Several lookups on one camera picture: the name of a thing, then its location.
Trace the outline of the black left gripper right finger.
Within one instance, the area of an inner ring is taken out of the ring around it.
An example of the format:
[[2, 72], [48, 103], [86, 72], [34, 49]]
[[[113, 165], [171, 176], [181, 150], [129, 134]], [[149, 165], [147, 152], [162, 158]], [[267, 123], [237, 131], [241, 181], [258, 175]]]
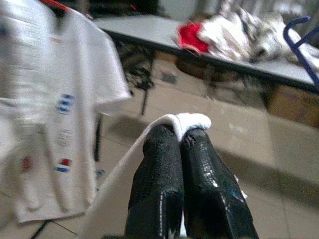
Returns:
[[259, 239], [239, 184], [202, 129], [181, 142], [184, 225], [192, 239]]

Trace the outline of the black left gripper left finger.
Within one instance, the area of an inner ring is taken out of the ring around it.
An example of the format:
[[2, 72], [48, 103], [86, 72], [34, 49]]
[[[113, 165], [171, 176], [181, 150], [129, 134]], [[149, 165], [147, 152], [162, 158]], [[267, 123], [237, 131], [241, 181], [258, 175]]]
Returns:
[[184, 186], [179, 142], [171, 126], [152, 128], [134, 177], [124, 235], [128, 239], [176, 239]]

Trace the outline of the purple clothes hanger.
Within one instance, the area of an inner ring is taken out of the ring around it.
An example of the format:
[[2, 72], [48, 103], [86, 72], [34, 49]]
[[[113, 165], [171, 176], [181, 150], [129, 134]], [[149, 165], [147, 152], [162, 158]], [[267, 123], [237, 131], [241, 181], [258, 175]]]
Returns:
[[311, 20], [310, 16], [305, 16], [305, 17], [300, 17], [290, 21], [283, 30], [283, 37], [286, 43], [288, 44], [289, 48], [291, 49], [291, 51], [295, 54], [298, 61], [304, 67], [307, 74], [310, 76], [315, 88], [319, 91], [319, 77], [317, 76], [314, 68], [310, 65], [309, 61], [306, 59], [306, 57], [300, 50], [300, 47], [303, 44], [307, 43], [313, 36], [319, 33], [319, 26], [315, 27], [305, 36], [301, 37], [300, 40], [298, 40], [297, 42], [294, 42], [292, 38], [289, 36], [289, 31], [293, 26], [308, 22], [310, 20]]

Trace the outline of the red clothes hanger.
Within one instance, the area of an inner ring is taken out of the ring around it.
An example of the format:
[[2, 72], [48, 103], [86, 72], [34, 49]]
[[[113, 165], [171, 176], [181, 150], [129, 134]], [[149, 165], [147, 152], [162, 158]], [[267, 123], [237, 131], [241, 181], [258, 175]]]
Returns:
[[90, 20], [94, 19], [89, 12], [89, 0], [40, 0], [40, 2], [59, 11], [67, 12], [73, 9], [84, 14]]

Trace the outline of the brown cardboard box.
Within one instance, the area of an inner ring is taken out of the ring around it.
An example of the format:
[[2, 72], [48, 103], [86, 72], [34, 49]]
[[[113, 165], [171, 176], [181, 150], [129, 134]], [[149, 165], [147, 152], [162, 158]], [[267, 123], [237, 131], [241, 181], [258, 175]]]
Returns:
[[319, 95], [278, 85], [268, 102], [273, 116], [319, 128]]

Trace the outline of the white logo T-shirt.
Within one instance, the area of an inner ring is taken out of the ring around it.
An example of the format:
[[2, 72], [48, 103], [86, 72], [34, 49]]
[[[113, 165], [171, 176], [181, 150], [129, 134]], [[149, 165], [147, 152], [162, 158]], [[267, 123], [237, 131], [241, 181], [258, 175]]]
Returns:
[[87, 16], [0, 0], [0, 189], [18, 223], [87, 210], [98, 116], [129, 97], [114, 42]]

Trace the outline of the red garment white cuff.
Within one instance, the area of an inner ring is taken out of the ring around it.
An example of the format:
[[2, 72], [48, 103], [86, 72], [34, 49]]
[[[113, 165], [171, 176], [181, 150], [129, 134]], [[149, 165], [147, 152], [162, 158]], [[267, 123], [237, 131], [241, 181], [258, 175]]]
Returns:
[[202, 41], [197, 34], [202, 29], [201, 23], [186, 22], [176, 28], [176, 44], [177, 46], [197, 55], [208, 52], [209, 45]]

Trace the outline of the cream crumpled cloth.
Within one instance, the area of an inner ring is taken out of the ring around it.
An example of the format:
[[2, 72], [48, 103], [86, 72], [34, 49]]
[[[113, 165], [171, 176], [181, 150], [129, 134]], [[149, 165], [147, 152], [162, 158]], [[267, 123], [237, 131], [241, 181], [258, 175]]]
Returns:
[[279, 13], [257, 17], [238, 8], [205, 20], [196, 35], [208, 44], [209, 53], [224, 59], [258, 62], [285, 58], [297, 63], [284, 39], [285, 26]]

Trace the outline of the grey table black frame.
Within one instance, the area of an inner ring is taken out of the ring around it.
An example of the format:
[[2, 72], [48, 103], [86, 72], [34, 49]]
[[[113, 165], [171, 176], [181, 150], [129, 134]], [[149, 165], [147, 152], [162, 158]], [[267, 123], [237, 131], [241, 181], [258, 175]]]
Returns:
[[156, 51], [319, 94], [319, 90], [316, 89], [306, 70], [286, 60], [251, 64], [244, 61], [226, 60], [208, 53], [199, 56], [182, 50], [175, 41], [180, 22], [173, 19], [155, 15], [138, 15], [97, 18], [94, 23], [114, 40], [127, 41]]

